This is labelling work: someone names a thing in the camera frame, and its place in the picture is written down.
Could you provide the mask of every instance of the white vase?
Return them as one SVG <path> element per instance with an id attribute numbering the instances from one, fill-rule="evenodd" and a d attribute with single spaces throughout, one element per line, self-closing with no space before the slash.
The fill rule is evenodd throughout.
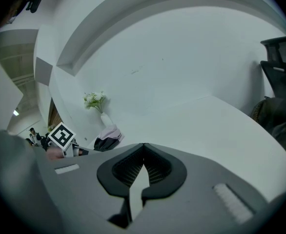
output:
<path id="1" fill-rule="evenodd" d="M 105 125 L 105 127 L 108 127 L 114 124 L 106 113 L 101 113 L 101 120 L 103 124 Z"/>

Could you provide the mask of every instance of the flower vase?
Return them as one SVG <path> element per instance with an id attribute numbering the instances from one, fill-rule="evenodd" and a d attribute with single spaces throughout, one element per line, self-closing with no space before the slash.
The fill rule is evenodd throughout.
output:
<path id="1" fill-rule="evenodd" d="M 103 124 L 105 125 L 105 127 L 108 127 L 114 124 L 106 113 L 101 113 L 101 120 Z"/>

